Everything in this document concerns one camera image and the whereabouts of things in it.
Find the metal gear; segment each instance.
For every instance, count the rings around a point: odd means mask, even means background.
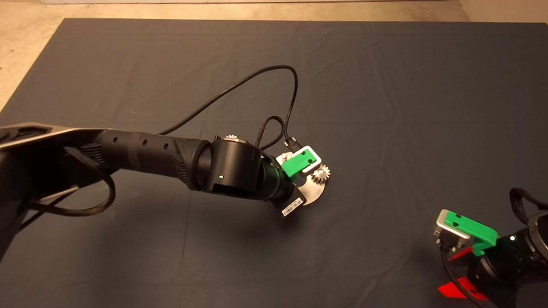
[[[331,171],[329,171],[329,168],[324,165],[320,164],[319,168],[314,171],[310,176],[312,180],[317,184],[324,184],[327,179],[329,179],[329,176],[331,175]]]

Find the black cable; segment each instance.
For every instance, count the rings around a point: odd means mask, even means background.
[[[102,171],[101,167],[96,161],[94,161],[93,159],[89,158],[88,156],[80,152],[80,150],[74,147],[63,147],[63,149],[69,155],[74,157],[77,161],[85,165],[91,172],[97,175],[109,186],[109,196],[107,197],[107,199],[99,203],[98,205],[87,208],[87,209],[58,208],[58,207],[52,207],[50,205],[48,206],[40,203],[28,203],[28,204],[24,204],[24,207],[26,207],[27,209],[37,210],[40,212],[63,215],[63,216],[72,216],[72,217],[96,215],[103,212],[107,208],[109,208],[112,202],[114,202],[114,198],[116,197],[116,187],[114,185],[114,180],[112,180],[110,175],[105,174]]]
[[[271,121],[271,120],[274,120],[276,122],[278,122],[280,124],[280,127],[282,128],[280,130],[280,133],[278,134],[278,137],[276,137],[274,140],[270,141],[269,143],[267,143],[266,145],[262,146],[262,147],[259,147],[259,145],[261,144],[261,140],[262,140],[262,135],[264,134],[265,132],[265,129],[266,129],[266,126],[268,125],[268,123]],[[270,116],[268,117],[268,119],[266,119],[266,121],[261,125],[261,128],[259,129],[259,134],[257,135],[257,141],[255,141],[255,146],[260,148],[261,150],[266,150],[268,149],[269,147],[273,146],[274,144],[278,143],[278,141],[281,140],[281,138],[283,137],[283,133],[285,131],[285,127],[286,125],[283,123],[283,120],[282,118],[278,117],[278,116]]]
[[[291,137],[289,137],[289,134],[287,133],[287,126],[289,124],[289,118],[291,118],[291,112],[293,110],[293,106],[295,105],[295,99],[297,97],[297,91],[298,91],[298,87],[299,87],[299,77],[297,76],[297,72],[295,71],[295,69],[292,67],[292,66],[289,66],[289,65],[273,65],[273,66],[268,66],[268,67],[264,67],[254,73],[252,73],[251,75],[243,78],[242,80],[238,81],[237,83],[233,84],[232,86],[230,86],[229,88],[225,89],[224,91],[222,91],[221,93],[217,94],[216,96],[214,96],[213,98],[211,98],[210,100],[208,100],[207,102],[205,102],[205,104],[203,104],[202,106],[200,106],[198,109],[196,109],[193,113],[191,113],[190,115],[188,115],[186,118],[184,118],[182,121],[180,121],[179,123],[171,126],[170,128],[168,129],[165,129],[163,131],[161,131],[160,133],[158,133],[159,135],[167,135],[177,129],[179,129],[181,126],[183,126],[184,124],[186,124],[188,121],[192,120],[194,117],[196,117],[198,114],[200,114],[202,111],[204,111],[207,107],[209,107],[211,104],[213,104],[214,102],[216,102],[218,99],[222,98],[223,96],[225,96],[226,94],[230,93],[231,91],[233,91],[234,89],[238,88],[239,86],[243,85],[244,83],[250,81],[251,79],[253,79],[254,77],[262,74],[262,73],[265,73],[265,72],[269,72],[269,71],[274,71],[274,70],[289,70],[291,71],[291,73],[293,74],[293,80],[294,80],[294,85],[293,85],[293,95],[291,97],[291,102],[289,104],[289,109],[287,111],[287,115],[286,115],[286,121],[285,121],[285,125],[284,125],[284,128],[283,128],[283,134],[284,136],[286,137],[286,142],[289,144],[289,141],[292,140]]]
[[[453,273],[451,272],[451,269],[449,268],[449,264],[447,263],[447,253],[449,252],[446,248],[440,248],[441,251],[441,257],[442,257],[442,264],[443,269],[445,269],[447,276],[451,279],[451,281],[455,284],[456,288],[466,297],[468,298],[474,305],[480,307],[480,308],[488,308],[487,306],[480,303],[477,299],[475,299],[470,293],[463,287],[462,284],[455,278]]]
[[[527,213],[523,207],[523,198],[536,205],[536,208],[539,210],[548,210],[548,203],[533,198],[533,196],[531,196],[531,194],[529,194],[529,192],[525,189],[512,188],[510,190],[510,204],[512,205],[512,211],[517,219],[524,224],[527,224],[529,218],[527,217]]]
[[[54,207],[56,206],[59,202],[63,201],[64,199],[66,199],[68,196],[72,195],[74,192],[70,192],[70,193],[67,193],[66,195],[62,195],[60,197],[58,197],[57,199],[51,201],[51,203],[49,203],[47,206],[49,207]],[[25,220],[20,226],[19,226],[19,232],[21,232],[21,230],[23,230],[24,228],[28,227],[31,223],[35,222],[38,218],[40,218],[42,215],[44,215],[44,211],[40,211],[36,214],[34,214],[33,216],[31,216],[29,219]]]

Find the floor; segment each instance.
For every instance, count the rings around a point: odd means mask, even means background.
[[[485,15],[484,11],[479,10],[479,12],[474,11],[473,13],[477,15],[477,19],[473,20],[485,19],[482,17],[482,14]],[[66,5],[44,5],[38,0],[0,0],[0,110],[9,100],[63,18],[471,21],[469,14],[458,0]]]

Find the barcode label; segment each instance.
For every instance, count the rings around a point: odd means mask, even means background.
[[[289,213],[293,212],[293,210],[296,209],[301,204],[302,204],[301,198],[295,199],[295,201],[293,201],[290,205],[288,205],[286,208],[283,209],[282,215],[284,217],[289,215]]]

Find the table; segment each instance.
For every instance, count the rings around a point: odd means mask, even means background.
[[[254,70],[289,64],[300,77],[290,134],[332,178],[281,219],[268,203],[117,172],[108,211],[45,215],[16,236],[2,306],[469,306],[436,290],[448,278],[432,227],[448,208],[505,235],[522,227],[510,188],[548,200],[547,54],[546,24],[65,20],[2,125],[154,133]],[[289,73],[263,75],[174,135],[254,140],[291,90]],[[65,204],[94,205],[106,189]],[[518,307],[542,306],[546,286],[524,288]]]

